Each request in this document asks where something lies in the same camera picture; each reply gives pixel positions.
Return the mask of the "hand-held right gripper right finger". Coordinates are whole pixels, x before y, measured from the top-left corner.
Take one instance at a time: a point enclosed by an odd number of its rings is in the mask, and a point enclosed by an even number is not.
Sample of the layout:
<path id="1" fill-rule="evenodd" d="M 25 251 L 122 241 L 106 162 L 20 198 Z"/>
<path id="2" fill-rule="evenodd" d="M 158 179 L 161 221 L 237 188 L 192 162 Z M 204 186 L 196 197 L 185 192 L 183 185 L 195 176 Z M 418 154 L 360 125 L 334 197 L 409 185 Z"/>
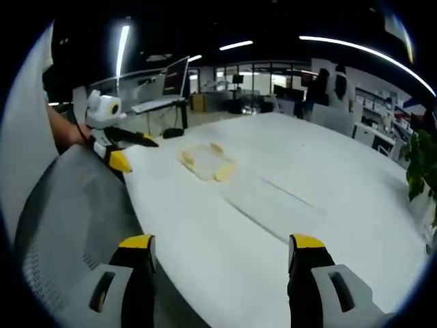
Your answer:
<path id="1" fill-rule="evenodd" d="M 371 288 L 336 264 L 315 237 L 290 235 L 288 275 L 291 327 L 383 327 L 392 317 L 373 302 Z"/>

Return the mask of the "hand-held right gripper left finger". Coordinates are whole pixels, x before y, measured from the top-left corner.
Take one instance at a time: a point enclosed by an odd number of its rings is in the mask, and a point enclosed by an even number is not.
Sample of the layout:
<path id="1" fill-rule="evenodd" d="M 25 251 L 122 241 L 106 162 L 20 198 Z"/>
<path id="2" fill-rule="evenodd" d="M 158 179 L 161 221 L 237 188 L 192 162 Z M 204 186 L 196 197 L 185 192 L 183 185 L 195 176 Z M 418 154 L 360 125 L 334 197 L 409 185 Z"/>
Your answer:
<path id="1" fill-rule="evenodd" d="M 70 293 L 71 327 L 153 327 L 155 238 L 144 234 L 121 242 Z"/>

